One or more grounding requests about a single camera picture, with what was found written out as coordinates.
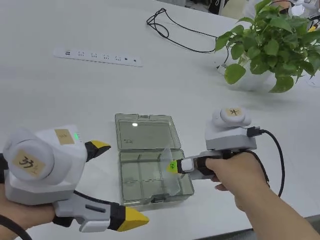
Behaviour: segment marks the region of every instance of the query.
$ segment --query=white power strip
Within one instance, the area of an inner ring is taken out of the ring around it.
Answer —
[[[128,55],[117,55],[111,53],[100,53],[98,51],[86,51],[79,49],[60,48],[57,47],[53,51],[53,55],[57,58],[64,59],[76,59],[83,61],[91,61],[107,64],[120,64],[134,67],[142,67],[142,63],[139,57]]]

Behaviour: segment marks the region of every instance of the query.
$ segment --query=white table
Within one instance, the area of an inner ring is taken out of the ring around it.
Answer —
[[[318,176],[319,89],[304,81],[290,92],[260,95],[229,90],[215,67],[220,55],[199,54],[171,44],[146,26],[161,7],[177,22],[220,35],[235,20],[150,0],[6,0],[0,3],[0,146],[19,126],[33,131],[76,124],[85,141],[113,148],[85,168],[78,190],[119,201],[116,113],[173,117],[185,155],[205,149],[205,120],[221,106],[241,105],[253,123],[277,136],[286,163],[283,199],[302,216],[320,214]],[[213,49],[212,39],[168,24],[170,34],[190,47]],[[144,67],[53,57],[55,47],[140,56]],[[274,143],[257,138],[271,187],[278,191],[280,162]],[[149,210],[148,225],[128,232],[84,234],[79,225],[53,224],[29,232],[34,239],[197,239],[251,228],[230,193],[209,180],[193,182],[194,196],[162,210]]]

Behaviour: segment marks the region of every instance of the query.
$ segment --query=wrist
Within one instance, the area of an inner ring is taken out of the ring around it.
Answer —
[[[254,188],[250,188],[236,197],[243,208],[243,211],[248,213],[259,205],[269,202],[278,196],[269,188],[267,184],[257,184]]]

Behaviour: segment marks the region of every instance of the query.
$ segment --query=cable connector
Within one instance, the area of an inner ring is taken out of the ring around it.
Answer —
[[[255,137],[255,136],[260,136],[261,134],[263,134],[264,132],[260,129],[259,126],[252,126],[252,127],[249,127],[247,130],[246,130],[246,135],[249,137],[249,138],[252,138],[252,137]]]

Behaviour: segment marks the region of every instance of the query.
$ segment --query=hand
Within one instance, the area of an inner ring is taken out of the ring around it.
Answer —
[[[205,165],[216,174],[212,181],[221,183],[215,188],[230,191],[235,197],[237,207],[242,211],[246,198],[257,190],[260,192],[269,189],[260,164],[250,153],[244,152],[228,160],[208,158]]]
[[[25,206],[11,202],[5,196],[5,185],[0,184],[0,215],[11,219],[27,230],[31,227],[52,222],[55,217],[55,210],[51,204]]]

